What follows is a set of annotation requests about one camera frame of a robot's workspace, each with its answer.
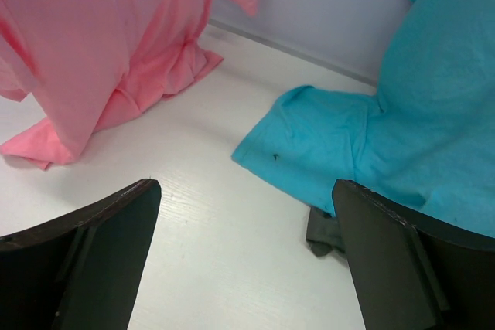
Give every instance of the pink shirt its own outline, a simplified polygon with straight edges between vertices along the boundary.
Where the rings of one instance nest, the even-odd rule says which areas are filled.
[[[234,0],[249,15],[257,0]],[[213,0],[0,0],[0,94],[47,118],[0,146],[47,168],[209,73],[198,37]]]

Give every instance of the fabric fold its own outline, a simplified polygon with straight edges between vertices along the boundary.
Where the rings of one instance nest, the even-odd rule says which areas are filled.
[[[233,0],[248,14],[257,0]],[[133,120],[220,61],[201,49],[213,0],[0,0],[0,94],[47,118],[0,146],[47,168]]]

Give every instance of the blue fabric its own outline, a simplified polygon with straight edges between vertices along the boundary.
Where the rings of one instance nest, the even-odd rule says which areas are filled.
[[[416,0],[376,96],[291,90],[233,159],[330,213],[335,181],[353,179],[495,237],[495,0]]]

